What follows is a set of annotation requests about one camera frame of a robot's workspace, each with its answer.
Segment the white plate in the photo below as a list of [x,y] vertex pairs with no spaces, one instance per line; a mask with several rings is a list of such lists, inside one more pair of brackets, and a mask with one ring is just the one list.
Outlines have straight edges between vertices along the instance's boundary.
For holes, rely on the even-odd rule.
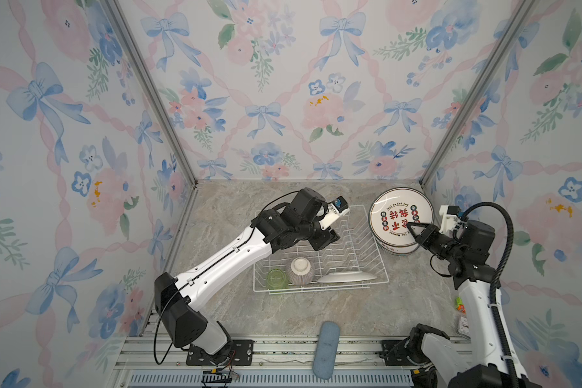
[[377,278],[376,275],[362,271],[350,271],[342,273],[330,273],[326,276],[320,277],[318,283],[349,283],[349,282],[363,282],[373,281]]
[[428,197],[415,189],[396,188],[384,192],[371,205],[369,222],[374,237],[388,247],[415,244],[407,224],[432,223],[434,208]]

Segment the green translucent cup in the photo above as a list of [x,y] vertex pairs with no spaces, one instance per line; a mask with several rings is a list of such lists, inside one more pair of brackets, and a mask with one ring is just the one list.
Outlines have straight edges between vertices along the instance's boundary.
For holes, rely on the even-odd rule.
[[270,270],[266,276],[266,285],[270,291],[278,291],[289,287],[286,271],[280,268]]

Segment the orange sunburst printed plate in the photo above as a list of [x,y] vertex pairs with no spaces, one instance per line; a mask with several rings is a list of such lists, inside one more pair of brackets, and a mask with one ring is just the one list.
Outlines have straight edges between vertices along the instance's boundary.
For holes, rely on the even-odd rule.
[[391,254],[394,255],[409,255],[412,254],[413,252],[417,251],[419,249],[419,244],[418,243],[414,243],[405,247],[400,247],[400,246],[393,246],[393,245],[389,245],[386,244],[382,241],[378,241],[378,244],[385,250],[387,250],[388,252],[390,252]]

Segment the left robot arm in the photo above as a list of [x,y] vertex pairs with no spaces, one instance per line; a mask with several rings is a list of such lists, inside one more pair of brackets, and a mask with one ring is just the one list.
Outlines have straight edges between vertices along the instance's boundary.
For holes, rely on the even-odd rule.
[[221,323],[200,310],[236,276],[270,255],[306,241],[321,251],[339,240],[332,225],[349,211],[344,197],[326,199],[313,189],[294,191],[290,202],[277,198],[257,214],[231,243],[196,267],[155,280],[157,326],[178,349],[201,352],[212,365],[231,358],[233,341]]

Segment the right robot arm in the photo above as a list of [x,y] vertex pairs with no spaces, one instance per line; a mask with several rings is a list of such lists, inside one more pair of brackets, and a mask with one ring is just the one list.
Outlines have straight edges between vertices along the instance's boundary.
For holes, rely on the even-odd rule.
[[495,238],[493,227],[479,221],[458,221],[441,230],[410,222],[407,229],[425,250],[448,262],[448,277],[462,299],[472,345],[467,362],[435,331],[423,334],[420,352],[433,363],[445,387],[535,387],[509,339],[502,316],[498,271],[486,264]]

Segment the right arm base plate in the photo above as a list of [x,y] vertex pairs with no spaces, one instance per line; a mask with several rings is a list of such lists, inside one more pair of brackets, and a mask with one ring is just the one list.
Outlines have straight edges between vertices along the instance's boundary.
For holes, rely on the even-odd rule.
[[386,366],[416,365],[408,349],[409,339],[385,339],[381,341],[382,350],[379,354]]

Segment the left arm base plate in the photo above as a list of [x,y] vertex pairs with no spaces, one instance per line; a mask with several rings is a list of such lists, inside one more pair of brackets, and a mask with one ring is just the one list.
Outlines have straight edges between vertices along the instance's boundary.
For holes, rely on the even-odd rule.
[[254,344],[255,341],[252,339],[235,339],[213,355],[191,344],[188,348],[186,365],[219,368],[225,366],[250,366],[252,364]]

